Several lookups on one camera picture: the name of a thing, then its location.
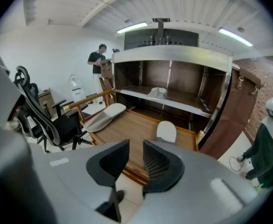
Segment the white tile floor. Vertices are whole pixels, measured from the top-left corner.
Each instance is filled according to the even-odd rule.
[[[105,108],[104,103],[101,105],[99,103],[94,103],[94,104],[90,104],[87,108],[85,108],[83,112],[88,114],[94,114],[102,110],[103,108]],[[83,138],[85,140],[91,141],[91,138],[88,133],[85,134]],[[35,139],[27,138],[27,140],[30,143],[36,143]],[[229,150],[222,157],[220,157],[218,161],[231,170],[231,167],[229,164],[230,157],[231,156],[237,157],[243,154],[250,147],[250,145],[251,144],[248,138],[242,132],[241,135],[238,137],[238,139],[235,141],[235,143],[229,148]],[[48,147],[48,150],[52,153],[61,152],[59,148],[51,146],[50,144],[48,144],[47,147]],[[81,144],[81,145],[77,145],[76,148],[81,149],[81,148],[88,148],[88,147],[92,147],[92,146],[88,144]],[[71,149],[72,149],[72,144],[65,146],[66,151]],[[234,159],[231,159],[231,166],[235,170],[238,170],[240,168],[239,164]],[[252,165],[249,163],[245,163],[241,171],[247,172],[250,169],[252,169]],[[253,186],[258,185],[257,180],[253,180],[253,182],[251,183]],[[125,176],[120,175],[120,177],[116,181],[116,190],[124,190],[125,192],[124,200],[119,204],[119,209],[120,209],[120,213],[122,217],[122,223],[127,223],[129,219],[137,212],[139,206],[142,205],[143,203],[142,187],[132,182]]]

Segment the wooden bed frame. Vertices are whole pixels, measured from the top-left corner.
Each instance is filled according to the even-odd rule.
[[[100,96],[113,94],[113,90],[105,91],[101,94],[93,95],[84,100],[72,103],[64,108],[65,112],[77,108],[81,117],[81,125],[97,115],[99,112],[84,118],[81,104],[93,100]],[[143,165],[143,140],[154,140],[156,129],[160,120],[139,114],[131,110],[125,110],[112,123],[103,130],[96,133],[89,133],[93,145],[104,145],[105,143],[117,140],[130,140],[130,160],[127,162],[123,175],[136,184],[144,186],[149,182],[149,176]],[[198,151],[197,138],[195,132],[176,127],[177,129],[177,146],[192,151]]]

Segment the white ceiling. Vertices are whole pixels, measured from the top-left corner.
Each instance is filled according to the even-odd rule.
[[[165,28],[199,33],[200,46],[229,55],[273,48],[273,23],[256,0],[23,0],[26,24],[72,25],[116,34],[120,28],[152,18],[170,18]],[[228,29],[254,44],[248,48],[219,34]],[[243,27],[245,33],[237,31]]]

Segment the ceiling light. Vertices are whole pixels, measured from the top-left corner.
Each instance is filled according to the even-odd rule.
[[[245,44],[248,47],[252,47],[253,46],[249,41],[245,40],[241,36],[238,36],[238,35],[234,34],[233,32],[227,31],[227,30],[225,30],[223,28],[219,29],[218,32],[220,32],[222,34],[225,34],[225,35],[228,35],[228,36],[230,36],[230,37],[238,40],[239,42],[242,42],[243,44]]]
[[[142,28],[142,27],[146,27],[148,25],[148,23],[146,22],[141,22],[139,24],[135,24],[135,25],[132,25],[132,26],[129,26],[129,27],[126,27],[126,28],[122,28],[120,30],[117,30],[117,33],[124,33],[124,32],[127,32],[127,31],[131,31],[133,29],[137,29],[137,28]]]

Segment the white pants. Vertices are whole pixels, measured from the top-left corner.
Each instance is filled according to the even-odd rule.
[[[101,78],[101,74],[93,74],[94,86],[95,86],[95,90],[96,90],[97,94],[100,94],[103,92],[99,78]],[[94,101],[95,102],[102,102],[103,97],[100,96],[100,97],[96,98],[95,100],[93,100],[93,102]]]

